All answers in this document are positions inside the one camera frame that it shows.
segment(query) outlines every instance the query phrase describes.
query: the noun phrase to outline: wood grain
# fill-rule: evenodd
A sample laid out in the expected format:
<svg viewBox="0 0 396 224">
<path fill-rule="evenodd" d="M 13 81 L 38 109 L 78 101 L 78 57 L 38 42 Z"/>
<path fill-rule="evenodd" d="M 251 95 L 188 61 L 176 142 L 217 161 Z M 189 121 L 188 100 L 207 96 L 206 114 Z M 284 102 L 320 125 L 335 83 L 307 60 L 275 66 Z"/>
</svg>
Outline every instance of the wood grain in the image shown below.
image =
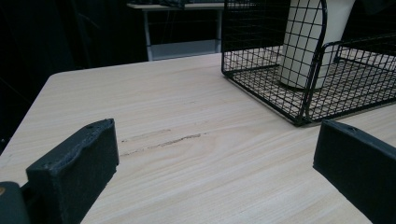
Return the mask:
<svg viewBox="0 0 396 224">
<path fill-rule="evenodd" d="M 296 128 L 235 87 L 221 55 L 52 76 L 0 157 L 0 181 L 82 126 L 116 123 L 120 165 L 84 223 L 369 223 L 312 168 Z M 340 121 L 396 146 L 396 105 Z"/>
</svg>

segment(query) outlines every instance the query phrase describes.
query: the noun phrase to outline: wooden table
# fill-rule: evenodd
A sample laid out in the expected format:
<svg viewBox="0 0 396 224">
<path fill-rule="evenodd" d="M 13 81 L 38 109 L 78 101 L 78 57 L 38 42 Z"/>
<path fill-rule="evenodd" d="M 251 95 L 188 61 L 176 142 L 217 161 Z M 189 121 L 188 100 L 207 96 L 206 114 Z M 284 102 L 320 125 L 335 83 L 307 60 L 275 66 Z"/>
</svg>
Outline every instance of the wooden table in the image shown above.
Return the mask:
<svg viewBox="0 0 396 224">
<path fill-rule="evenodd" d="M 216 10 L 216 39 L 214 40 L 200 40 L 182 43 L 168 43 L 152 45 L 149 33 L 149 12 L 155 11 L 174 11 L 181 10 L 178 7 L 167 7 L 161 5 L 136 5 L 127 4 L 127 7 L 142 10 L 143 21 L 145 28 L 146 50 L 148 60 L 163 60 L 169 58 L 178 58 L 191 55 L 207 54 L 207 53 L 220 53 L 221 51 L 221 23 L 222 11 L 224 3 L 200 3 L 200 4 L 186 4 L 183 10 Z"/>
<path fill-rule="evenodd" d="M 0 157 L 0 181 L 82 126 L 114 118 L 118 171 L 84 223 L 369 223 L 312 168 L 296 128 L 220 72 L 220 54 L 49 78 Z M 396 146 L 396 105 L 341 122 Z"/>
</svg>

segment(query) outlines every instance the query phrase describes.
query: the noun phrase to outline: white cup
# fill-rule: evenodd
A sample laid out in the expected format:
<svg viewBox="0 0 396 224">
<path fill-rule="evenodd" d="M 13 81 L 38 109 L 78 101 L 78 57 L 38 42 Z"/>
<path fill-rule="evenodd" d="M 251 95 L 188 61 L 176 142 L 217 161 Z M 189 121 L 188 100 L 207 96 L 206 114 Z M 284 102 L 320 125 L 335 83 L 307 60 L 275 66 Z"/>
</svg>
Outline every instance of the white cup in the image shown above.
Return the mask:
<svg viewBox="0 0 396 224">
<path fill-rule="evenodd" d="M 289 21 L 282 49 L 280 82 L 293 88 L 310 88 L 307 84 L 312 59 L 321 33 L 322 11 L 316 9 L 320 0 L 291 0 Z M 327 28 L 323 44 L 341 40 L 355 0 L 327 1 Z M 331 54 L 325 54 L 323 62 L 330 62 Z M 321 88 L 327 67 L 319 71 L 315 89 Z"/>
</svg>

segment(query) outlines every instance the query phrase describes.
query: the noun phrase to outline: metal basket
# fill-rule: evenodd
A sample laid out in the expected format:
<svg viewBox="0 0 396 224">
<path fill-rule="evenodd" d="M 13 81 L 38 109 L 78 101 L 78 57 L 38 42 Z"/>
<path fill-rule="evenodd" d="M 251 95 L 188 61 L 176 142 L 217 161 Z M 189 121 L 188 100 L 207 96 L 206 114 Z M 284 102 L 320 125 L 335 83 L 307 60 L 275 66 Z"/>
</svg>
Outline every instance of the metal basket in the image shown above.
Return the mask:
<svg viewBox="0 0 396 224">
<path fill-rule="evenodd" d="M 342 40 L 323 43 L 327 23 L 325 0 L 314 6 L 295 7 L 284 0 L 226 1 L 222 73 L 298 126 L 395 102 L 396 33 L 392 30 L 395 17 L 381 14 L 385 21 L 393 21 L 392 27 L 362 33 L 358 26 L 367 16 L 355 13 L 359 9 L 357 3 Z M 297 9 L 314 19 L 306 22 L 296 16 L 291 23 L 295 27 L 287 27 L 290 10 Z M 303 26 L 319 30 L 319 35 L 305 34 Z M 306 43 L 315 44 L 313 49 L 304 49 L 303 57 L 309 57 L 309 63 L 302 58 L 290 58 L 282 51 L 285 46 L 299 48 L 293 41 L 287 41 L 285 35 L 297 35 Z M 286 60 L 309 70 L 287 68 Z M 286 69 L 304 78 L 304 83 L 281 76 Z"/>
</svg>

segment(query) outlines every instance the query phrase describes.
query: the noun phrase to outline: wire mesh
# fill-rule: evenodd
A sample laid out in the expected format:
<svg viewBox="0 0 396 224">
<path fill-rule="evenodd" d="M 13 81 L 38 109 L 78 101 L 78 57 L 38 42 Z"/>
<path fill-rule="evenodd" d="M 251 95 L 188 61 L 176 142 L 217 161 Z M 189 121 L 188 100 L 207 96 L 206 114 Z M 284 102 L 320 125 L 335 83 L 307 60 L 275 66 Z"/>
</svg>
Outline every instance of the wire mesh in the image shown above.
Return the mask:
<svg viewBox="0 0 396 224">
<path fill-rule="evenodd" d="M 389 27 L 323 43 L 325 0 L 226 1 L 223 15 L 223 74 L 296 125 L 396 100 Z"/>
</svg>

